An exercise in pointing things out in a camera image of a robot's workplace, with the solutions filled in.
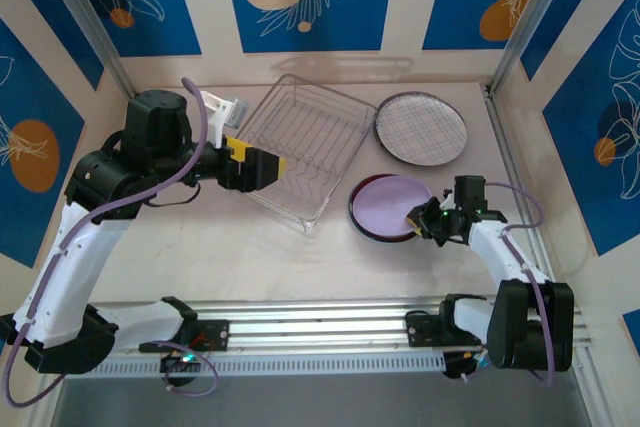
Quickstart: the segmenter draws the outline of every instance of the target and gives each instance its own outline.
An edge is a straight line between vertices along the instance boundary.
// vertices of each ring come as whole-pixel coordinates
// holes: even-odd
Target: orange circle
[[[130,27],[133,27],[133,24],[135,23],[131,12],[120,8],[113,9],[109,13],[109,18],[111,19],[111,22],[116,24],[116,26],[120,27],[121,29],[128,29]]]
[[[610,165],[616,156],[616,144],[608,137],[603,137],[596,142],[596,147],[593,149],[593,155],[595,155],[598,163],[604,167]]]
[[[480,35],[482,35],[482,38],[492,42],[509,40],[528,1],[497,0],[491,4],[480,20]]]
[[[311,24],[306,21],[302,21],[298,24],[298,30],[302,33],[309,32],[311,30]]]
[[[39,120],[23,120],[9,136],[11,170],[25,189],[43,193],[51,188],[60,167],[58,140]]]

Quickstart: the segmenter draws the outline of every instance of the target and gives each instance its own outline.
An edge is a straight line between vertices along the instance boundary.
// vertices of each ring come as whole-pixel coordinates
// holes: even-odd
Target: cable
[[[196,87],[196,85],[188,78],[182,78],[182,85],[184,85],[185,89],[193,95],[198,103],[198,108],[200,111],[200,137],[198,139],[198,144],[193,152],[191,158],[187,161],[187,163],[174,175],[169,177],[164,182],[147,189],[143,192],[139,192],[137,194],[131,195],[129,197],[125,197],[123,199],[115,200],[113,202],[109,202],[107,204],[101,205],[96,209],[93,209],[91,212],[88,212],[84,217],[82,217],[76,225],[74,225],[71,230],[67,233],[67,235],[60,242],[59,250],[60,252],[51,257],[51,260],[47,264],[44,270],[44,274],[42,275],[42,279],[38,284],[38,288],[36,289],[36,293],[33,296],[33,300],[31,301],[31,305],[27,311],[27,321],[22,325],[20,331],[18,332],[18,336],[13,342],[13,346],[9,351],[9,356],[7,358],[7,363],[4,368],[4,372],[2,373],[2,386],[3,386],[3,394],[4,399],[11,407],[20,409],[24,407],[29,407],[36,402],[40,401],[46,395],[48,395],[64,378],[64,375],[59,376],[53,383],[47,387],[40,394],[36,395],[34,398],[26,401],[26,402],[16,402],[13,397],[11,397],[10,384],[9,380],[11,378],[11,370],[13,368],[13,364],[18,356],[18,349],[22,345],[22,341],[26,338],[27,333],[29,332],[29,328],[35,322],[34,317],[38,310],[38,306],[40,301],[42,300],[42,296],[44,295],[45,289],[51,280],[51,276],[55,271],[60,258],[63,256],[63,253],[69,247],[73,239],[80,233],[82,228],[87,225],[91,220],[99,215],[102,215],[106,212],[109,212],[113,209],[118,209],[124,207],[129,204],[133,204],[135,202],[140,202],[148,199],[149,197],[158,194],[160,191],[166,189],[170,185],[180,181],[196,164],[202,152],[204,150],[205,143],[207,141],[207,133],[208,133],[208,121],[207,121],[207,108],[204,105],[204,100],[202,99],[202,95],[200,91]]]
[[[545,221],[544,210],[542,209],[542,205],[540,205],[540,202],[538,202],[531,194],[525,192],[519,187],[510,184],[504,184],[502,182],[487,182],[485,186],[505,187],[507,189],[511,189],[528,199],[533,205],[535,205],[536,209],[538,210],[538,220],[536,222],[534,222],[533,224],[507,225],[504,229],[502,229],[501,237],[509,251],[516,257],[516,259],[518,259],[522,271],[527,276],[527,279],[529,279],[529,283],[531,283],[531,287],[533,288],[533,292],[536,297],[536,303],[538,304],[538,311],[540,313],[542,335],[544,336],[544,346],[547,354],[547,370],[549,373],[547,375],[547,380],[544,382],[547,387],[551,387],[555,379],[556,363],[553,355],[553,339],[551,338],[551,329],[549,328],[549,318],[547,317],[547,309],[544,305],[542,291],[540,290],[540,286],[538,285],[533,272],[531,272],[529,268],[525,267],[525,259],[522,257],[518,249],[515,248],[515,246],[511,243],[509,237],[507,237],[506,235],[510,230],[514,229],[535,229],[536,227],[540,227]],[[540,380],[543,380],[542,377],[540,377],[535,372],[532,371],[532,374]]]
[[[100,147],[100,150],[110,154],[111,151],[118,144],[118,142],[120,142],[120,140],[122,139],[122,132],[123,132],[122,130],[118,130],[113,134],[111,134],[109,137],[107,137],[107,140],[104,141],[104,143],[102,144],[102,147]]]
[[[209,395],[209,394],[213,393],[216,390],[216,388],[218,388],[218,382],[220,380],[220,376],[218,375],[218,371],[216,370],[216,368],[213,365],[213,363],[209,359],[207,359],[204,355],[202,355],[200,352],[196,352],[195,350],[193,350],[190,347],[186,347],[184,345],[176,344],[175,342],[166,342],[164,340],[154,340],[151,343],[152,344],[156,344],[156,345],[160,345],[160,346],[163,346],[163,347],[171,347],[172,349],[181,350],[182,352],[185,352],[187,354],[193,355],[200,362],[202,362],[207,367],[209,367],[211,369],[211,371],[213,372],[214,382],[213,382],[213,385],[211,387],[209,387],[207,390],[203,390],[202,392],[188,392],[186,390],[178,389],[177,387],[174,387],[173,385],[171,385],[169,383],[169,371],[171,369],[167,369],[166,372],[164,373],[164,381],[167,384],[167,390],[169,392],[171,392],[172,394],[183,395],[184,397],[204,397],[205,395]]]
[[[200,195],[200,190],[202,189],[202,186],[200,185],[200,182],[196,183],[196,191],[195,193],[189,197],[187,200],[181,200],[180,202],[167,202],[166,204],[155,204],[153,202],[151,202],[150,200],[145,200],[144,205],[148,206],[148,207],[154,207],[159,209],[160,207],[169,207],[171,205],[184,205],[184,204],[189,204],[191,202],[193,202],[194,200],[196,200],[196,198],[198,197],[198,195]]]
[[[524,269],[524,273],[529,279],[531,286],[533,287],[533,292],[536,295],[536,302],[538,303],[538,310],[540,311],[540,321],[542,322],[542,335],[544,336],[544,346],[547,351],[547,380],[545,381],[545,385],[547,387],[551,387],[553,385],[553,381],[555,378],[556,371],[556,360],[553,356],[553,340],[551,339],[551,329],[549,328],[549,319],[547,318],[547,309],[544,306],[544,299],[542,298],[542,292],[540,291],[540,286],[538,282],[536,282],[535,277],[533,276],[533,272],[529,269]]]

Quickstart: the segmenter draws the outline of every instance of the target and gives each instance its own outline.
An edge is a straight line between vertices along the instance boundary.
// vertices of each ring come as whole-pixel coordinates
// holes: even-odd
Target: white table surface
[[[463,116],[468,143],[453,162],[432,168],[400,163],[369,134],[311,233],[215,181],[203,183],[191,204],[143,208],[114,252],[93,292],[93,302],[181,300],[322,300],[494,294],[482,261],[468,247],[415,238],[385,245],[356,231],[347,199],[360,180],[378,173],[421,179],[438,196],[456,175],[478,174],[507,181],[482,91],[478,84],[340,85],[335,89],[378,106],[404,91],[432,93]],[[206,88],[215,95],[238,96],[257,105],[268,87]],[[199,127],[189,98],[194,138]],[[191,194],[173,186],[157,201]],[[512,193],[488,188],[489,206],[519,219]],[[528,252],[528,245],[521,245]]]

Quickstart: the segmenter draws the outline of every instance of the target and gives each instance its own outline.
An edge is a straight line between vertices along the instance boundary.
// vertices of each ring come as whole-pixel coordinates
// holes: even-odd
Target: wall
[[[507,117],[515,144],[520,147],[518,156],[526,166],[527,183],[541,199],[547,212],[548,220],[543,233],[550,247],[552,261],[570,283],[586,317],[594,342],[596,365],[612,394],[609,398],[614,401],[622,418],[620,425],[637,425],[640,419],[636,395],[640,362],[621,316],[640,307],[637,290],[640,285],[637,262],[640,237],[636,236],[598,255],[543,116],[543,109],[552,104],[556,92],[623,1],[583,0],[531,81],[524,68],[518,66],[499,93],[497,102]],[[608,58],[602,59],[605,68],[608,68],[608,62]],[[597,96],[597,87],[588,80],[585,82],[585,98]],[[578,97],[574,103],[566,101],[566,109],[584,107],[574,105],[581,102]],[[593,145],[589,149],[587,158],[596,162]],[[564,160],[586,161],[577,158],[568,160],[566,157]],[[592,178],[590,182],[600,186],[604,195],[606,190],[602,179]],[[637,223],[637,202],[627,205],[628,218],[636,219]],[[614,232],[616,228],[620,226],[611,226]]]
[[[97,90],[94,90],[30,0],[1,0],[0,18],[84,119],[85,127],[73,156],[72,165],[75,164],[80,156],[99,148],[107,135],[122,127],[126,105],[124,97],[108,75],[102,77]],[[53,241],[53,231],[59,221],[63,202],[60,196],[37,257],[36,268],[27,268],[0,254],[0,313],[15,311],[31,289]],[[10,228],[5,222],[11,222],[11,219],[2,220],[2,228]],[[7,351],[5,348],[0,357],[0,369]],[[24,367],[23,363],[19,364],[12,385],[15,396],[25,399],[35,393],[38,376],[30,368]],[[12,411],[4,402],[0,403],[0,423],[3,426],[21,425],[20,422],[26,419],[24,415],[25,411]]]
[[[95,84],[100,66],[65,32],[61,1],[33,1]],[[142,90],[183,75],[237,85],[287,72],[323,83],[487,82],[527,0],[90,2]]]

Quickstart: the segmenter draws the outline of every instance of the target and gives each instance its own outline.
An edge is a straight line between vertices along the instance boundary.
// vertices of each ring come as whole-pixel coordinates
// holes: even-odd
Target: purple plate
[[[427,186],[412,177],[381,177],[357,193],[353,199],[353,218],[375,236],[407,235],[414,230],[405,220],[407,214],[430,198]]]
[[[360,224],[358,224],[358,222],[356,221],[355,217],[353,216],[353,200],[356,198],[356,196],[358,195],[358,193],[364,188],[365,185],[373,182],[374,180],[377,180],[381,177],[390,177],[394,174],[378,174],[378,175],[372,175],[371,177],[367,177],[366,179],[364,179],[362,182],[360,182],[355,189],[353,189],[353,191],[351,192],[351,195],[349,196],[349,218],[351,219],[351,222],[353,223],[353,226],[358,229],[358,232],[360,232],[362,235],[364,235],[365,237],[371,239],[371,240],[375,240],[376,242],[382,242],[385,244],[396,244],[398,242],[406,242],[407,240],[411,240],[416,236],[415,232],[411,232],[410,234],[407,235],[401,235],[399,237],[382,237],[379,235],[374,235],[371,232],[369,232],[366,229],[363,229],[362,226]]]

